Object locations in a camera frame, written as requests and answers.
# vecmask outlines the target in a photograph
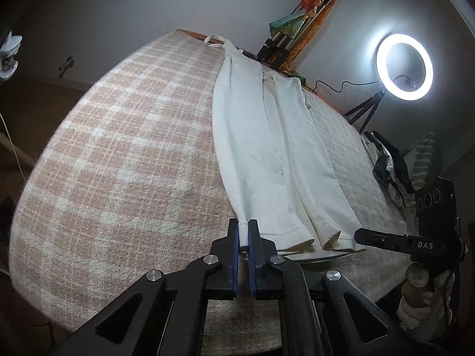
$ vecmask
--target tripod leg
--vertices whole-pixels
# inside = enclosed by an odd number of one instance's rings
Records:
[[[348,122],[349,124],[353,124],[354,122],[356,122],[359,118],[361,118],[361,116],[366,112],[368,111],[372,106],[374,106],[374,101],[371,100],[370,102],[368,102],[366,104],[366,106],[364,106],[353,118],[350,119],[350,121]]]
[[[352,113],[355,113],[355,112],[358,111],[359,109],[362,109],[362,108],[363,108],[364,106],[366,106],[366,104],[368,104],[372,99],[373,99],[373,97],[369,98],[368,100],[365,100],[363,103],[358,104],[355,108],[350,109],[350,110],[345,114],[345,116],[351,115]]]
[[[369,115],[367,116],[367,118],[364,120],[364,123],[363,125],[361,126],[360,128],[360,134],[363,132],[364,128],[366,127],[366,125],[368,124],[368,122],[370,121],[371,117],[373,116],[373,114],[376,112],[376,108],[378,108],[379,106],[379,101],[376,102],[376,104],[373,106],[373,108],[371,109]]]

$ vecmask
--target baseboard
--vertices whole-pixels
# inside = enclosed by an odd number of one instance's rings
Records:
[[[25,79],[35,80],[37,82],[42,82],[46,84],[53,84],[53,85],[68,87],[68,88],[72,88],[74,90],[79,90],[82,92],[86,92],[92,87],[92,84],[76,82],[75,80],[52,78],[48,76],[30,75],[30,74],[16,74],[16,75],[14,77],[17,77],[17,78],[23,77]]]

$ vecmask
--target white garment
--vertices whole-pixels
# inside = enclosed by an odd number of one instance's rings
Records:
[[[213,94],[213,140],[219,171],[239,220],[292,259],[315,260],[364,249],[361,227],[335,176],[305,106],[300,80],[263,71],[222,37],[225,60]]]

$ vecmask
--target gray wall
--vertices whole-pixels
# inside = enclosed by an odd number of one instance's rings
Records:
[[[467,225],[475,221],[475,147],[450,169],[444,172],[444,177],[454,182],[457,212],[462,226],[462,240],[470,243]],[[460,293],[460,318],[465,322],[469,302],[473,290],[472,278],[472,250],[465,257],[460,266],[461,293]]]
[[[20,72],[57,76],[68,55],[77,63],[66,78],[93,83],[129,53],[160,33],[184,28],[220,34],[257,53],[268,23],[288,14],[300,0],[35,0],[16,30],[24,35]],[[475,41],[448,0],[338,0],[324,27],[295,66],[309,82],[378,79],[375,53],[391,33],[418,39],[434,64],[426,97],[402,101],[388,94],[369,125],[400,148],[435,126],[443,152],[470,127],[475,104]],[[380,85],[346,87],[320,94],[346,111]]]

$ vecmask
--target tripod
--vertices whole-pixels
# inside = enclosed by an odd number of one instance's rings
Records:
[[[379,106],[379,102],[382,100],[384,94],[386,92],[384,90],[380,90],[378,93],[376,93],[374,96],[372,96],[371,98],[369,98],[368,100],[364,101],[363,103],[361,104],[358,104],[355,108],[353,109],[350,109],[346,114],[345,116],[350,116],[351,114],[355,113],[356,111],[359,110],[359,112],[353,117],[351,118],[348,123],[349,124],[353,124],[354,122],[356,122],[359,118],[361,118],[361,116],[366,112],[368,111],[371,107],[371,111],[370,113],[368,114],[368,117],[365,119],[363,125],[361,126],[360,128],[360,134],[363,132],[364,128],[366,127],[366,125],[368,124],[368,122],[370,121],[371,117],[373,116],[373,114],[376,112],[376,109],[378,108]]]

